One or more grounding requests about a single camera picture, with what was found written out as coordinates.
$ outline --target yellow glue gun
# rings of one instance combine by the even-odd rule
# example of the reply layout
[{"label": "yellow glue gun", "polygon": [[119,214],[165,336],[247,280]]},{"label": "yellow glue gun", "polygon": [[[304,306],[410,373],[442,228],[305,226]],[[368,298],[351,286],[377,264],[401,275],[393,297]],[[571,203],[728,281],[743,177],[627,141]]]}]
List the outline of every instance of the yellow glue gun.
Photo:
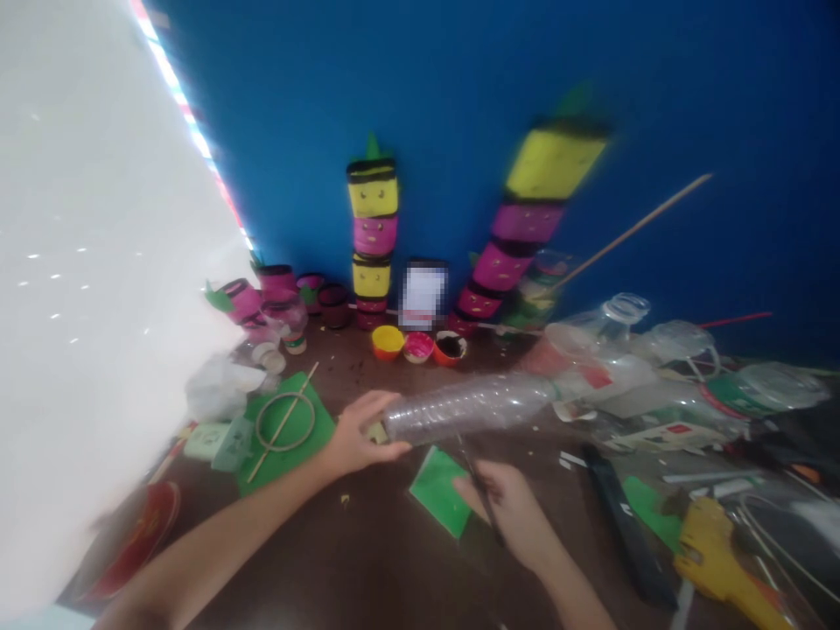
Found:
[{"label": "yellow glue gun", "polygon": [[732,553],[733,527],[720,503],[695,500],[682,524],[685,555],[675,558],[676,571],[706,597],[733,604],[761,630],[789,630],[779,592],[747,573]]}]

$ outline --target hand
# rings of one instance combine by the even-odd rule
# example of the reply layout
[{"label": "hand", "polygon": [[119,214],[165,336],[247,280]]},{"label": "hand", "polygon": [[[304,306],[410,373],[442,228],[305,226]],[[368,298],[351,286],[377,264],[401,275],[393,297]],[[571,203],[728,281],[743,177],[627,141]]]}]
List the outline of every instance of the hand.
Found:
[{"label": "hand", "polygon": [[411,450],[408,442],[378,445],[365,435],[399,394],[369,391],[341,412],[335,433],[320,453],[325,465],[341,476],[378,462],[394,461]]},{"label": "hand", "polygon": [[[507,464],[480,460],[475,467],[487,486],[499,529],[516,559],[538,576],[551,571],[551,564],[558,553],[564,554],[563,545],[536,502],[525,477]],[[454,479],[452,484],[467,505],[486,521],[487,514],[472,481],[461,477]]]}]

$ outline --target red straw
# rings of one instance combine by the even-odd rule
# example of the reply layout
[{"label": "red straw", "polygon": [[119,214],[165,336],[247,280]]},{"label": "red straw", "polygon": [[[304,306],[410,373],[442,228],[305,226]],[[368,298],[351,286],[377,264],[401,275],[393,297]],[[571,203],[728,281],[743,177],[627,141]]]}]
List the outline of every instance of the red straw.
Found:
[{"label": "red straw", "polygon": [[745,315],[744,317],[739,318],[732,318],[732,319],[719,319],[718,321],[709,322],[708,324],[701,324],[701,328],[712,328],[714,326],[726,326],[727,324],[736,324],[739,321],[749,321],[750,319],[760,319],[764,317],[770,317],[773,315],[770,311],[765,311],[761,313],[753,313],[752,315]]}]

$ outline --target led light strip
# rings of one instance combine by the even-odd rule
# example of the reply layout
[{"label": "led light strip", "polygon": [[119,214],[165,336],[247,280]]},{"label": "led light strip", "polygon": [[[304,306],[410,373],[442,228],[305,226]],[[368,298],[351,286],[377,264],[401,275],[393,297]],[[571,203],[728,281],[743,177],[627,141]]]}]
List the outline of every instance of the led light strip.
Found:
[{"label": "led light strip", "polygon": [[155,57],[157,67],[160,68],[160,72],[164,76],[166,85],[169,87],[175,102],[178,104],[181,109],[181,113],[184,115],[184,120],[186,120],[186,126],[190,130],[192,141],[195,143],[199,153],[204,158],[207,168],[210,169],[210,172],[213,174],[213,179],[215,179],[216,186],[219,188],[219,194],[225,200],[227,207],[229,207],[230,211],[234,214],[236,223],[239,225],[239,230],[245,238],[245,244],[248,245],[248,249],[253,251],[254,244],[251,242],[248,233],[245,231],[245,227],[242,225],[242,221],[239,218],[239,212],[237,212],[236,206],[234,206],[234,201],[230,197],[228,187],[221,180],[219,168],[216,166],[216,163],[213,161],[213,156],[210,153],[210,145],[207,143],[207,140],[204,138],[201,131],[199,131],[199,126],[195,121],[195,114],[190,108],[190,103],[186,99],[184,90],[181,89],[181,84],[178,81],[178,77],[175,75],[175,71],[172,69],[172,64],[166,58],[166,53],[160,44],[158,34],[155,32],[155,27],[151,24],[149,14],[146,12],[141,0],[131,0],[131,9],[134,11],[134,16],[140,24],[140,30],[143,31],[143,35],[146,37],[146,42],[149,44],[149,48]]}]

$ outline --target blue wall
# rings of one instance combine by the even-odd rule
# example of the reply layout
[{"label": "blue wall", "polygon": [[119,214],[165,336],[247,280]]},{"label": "blue wall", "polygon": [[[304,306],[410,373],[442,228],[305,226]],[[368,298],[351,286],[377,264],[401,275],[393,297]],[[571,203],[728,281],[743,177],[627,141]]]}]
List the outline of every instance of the blue wall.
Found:
[{"label": "blue wall", "polygon": [[617,291],[650,299],[650,323],[773,311],[716,329],[720,347],[837,364],[837,3],[150,4],[267,262],[349,280],[344,169],[373,130],[402,183],[396,278],[442,257],[459,288],[529,124],[591,80],[618,133],[556,248],[589,256],[716,176],[587,270],[563,312]]}]

